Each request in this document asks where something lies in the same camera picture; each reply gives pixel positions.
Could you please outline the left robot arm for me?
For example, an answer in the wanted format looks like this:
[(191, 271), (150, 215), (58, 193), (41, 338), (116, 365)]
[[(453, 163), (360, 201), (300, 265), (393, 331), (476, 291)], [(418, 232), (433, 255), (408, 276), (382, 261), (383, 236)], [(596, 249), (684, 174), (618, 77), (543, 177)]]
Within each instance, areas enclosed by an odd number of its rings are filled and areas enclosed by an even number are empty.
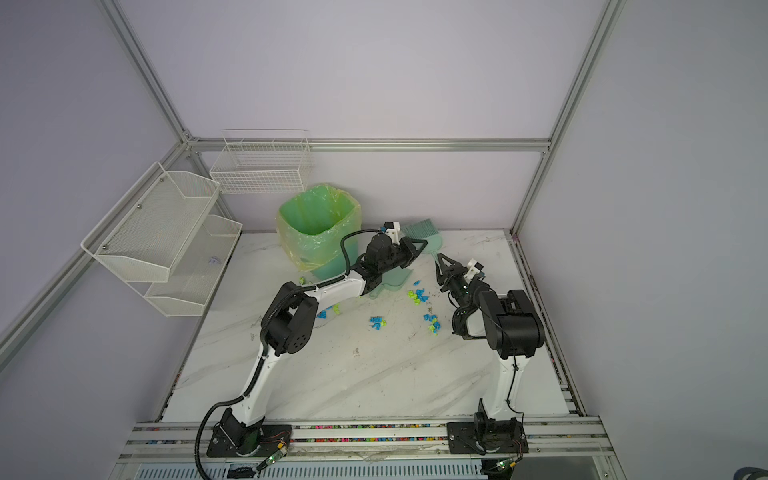
[(398, 223), (388, 222), (382, 228), (370, 229), (372, 237), (366, 250), (352, 258), (346, 243), (365, 232), (358, 230), (340, 240), (344, 270), (338, 276), (312, 285), (289, 281), (280, 287), (262, 318), (259, 354), (242, 392), (234, 399), (215, 403), (201, 421), (194, 447), (197, 463), (201, 461), (203, 432), (219, 409), (223, 413), (212, 427), (206, 456), (256, 454), (268, 442), (262, 425), (281, 363), (308, 344), (320, 310), (369, 294), (381, 284), (385, 273), (410, 266), (429, 244), (426, 239), (402, 234)]

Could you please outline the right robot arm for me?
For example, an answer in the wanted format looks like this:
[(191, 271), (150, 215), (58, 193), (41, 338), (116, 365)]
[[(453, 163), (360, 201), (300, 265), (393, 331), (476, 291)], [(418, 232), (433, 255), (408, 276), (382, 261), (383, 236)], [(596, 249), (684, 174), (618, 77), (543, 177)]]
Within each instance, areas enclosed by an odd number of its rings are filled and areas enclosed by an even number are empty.
[(454, 306), (452, 333), (464, 340), (487, 342), (494, 363), (487, 390), (470, 421), (447, 424), (452, 454), (528, 452), (525, 413), (517, 405), (525, 367), (544, 346), (543, 323), (527, 293), (501, 294), (485, 280), (483, 265), (463, 265), (443, 253), (435, 255), (436, 281)]

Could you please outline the green plastic dustpan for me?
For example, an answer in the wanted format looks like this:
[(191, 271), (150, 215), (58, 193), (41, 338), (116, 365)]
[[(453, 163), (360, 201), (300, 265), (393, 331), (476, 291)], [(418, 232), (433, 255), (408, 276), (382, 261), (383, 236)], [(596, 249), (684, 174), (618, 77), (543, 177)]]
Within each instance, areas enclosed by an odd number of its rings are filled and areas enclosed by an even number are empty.
[(383, 274), (382, 280), (378, 286), (376, 286), (368, 296), (371, 299), (377, 298), (383, 291), (397, 291), (400, 290), (408, 281), (412, 274), (412, 270), (408, 268), (397, 267)]

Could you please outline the green hand brush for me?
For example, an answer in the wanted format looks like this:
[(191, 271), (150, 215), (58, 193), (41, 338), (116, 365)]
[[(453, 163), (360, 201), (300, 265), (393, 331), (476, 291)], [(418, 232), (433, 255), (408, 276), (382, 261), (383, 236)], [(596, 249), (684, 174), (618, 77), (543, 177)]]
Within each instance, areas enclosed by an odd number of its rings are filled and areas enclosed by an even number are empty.
[(425, 253), (437, 255), (443, 246), (442, 235), (431, 219), (405, 225), (402, 227), (402, 232), (412, 239), (426, 240)]

